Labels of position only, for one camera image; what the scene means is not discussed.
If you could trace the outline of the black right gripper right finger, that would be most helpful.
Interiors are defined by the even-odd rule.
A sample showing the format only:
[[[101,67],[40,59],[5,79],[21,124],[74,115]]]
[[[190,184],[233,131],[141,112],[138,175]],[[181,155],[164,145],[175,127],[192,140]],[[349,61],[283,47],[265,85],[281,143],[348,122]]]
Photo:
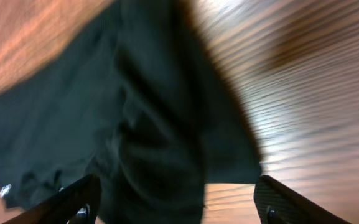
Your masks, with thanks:
[[[259,178],[254,202],[262,224],[349,224],[269,175]]]

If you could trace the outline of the black t-shirt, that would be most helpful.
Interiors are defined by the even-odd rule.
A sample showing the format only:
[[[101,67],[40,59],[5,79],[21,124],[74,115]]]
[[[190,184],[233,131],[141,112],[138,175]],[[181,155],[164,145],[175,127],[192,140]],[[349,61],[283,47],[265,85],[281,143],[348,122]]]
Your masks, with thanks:
[[[206,184],[253,184],[243,119],[177,1],[116,1],[0,95],[0,187],[30,209],[87,174],[105,223],[200,223]]]

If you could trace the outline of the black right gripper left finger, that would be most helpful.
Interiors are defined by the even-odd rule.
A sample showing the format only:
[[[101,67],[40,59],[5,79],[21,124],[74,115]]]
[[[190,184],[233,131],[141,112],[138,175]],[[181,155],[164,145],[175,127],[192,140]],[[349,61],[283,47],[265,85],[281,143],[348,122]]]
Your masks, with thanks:
[[[87,175],[3,224],[95,224],[100,201],[100,179]]]

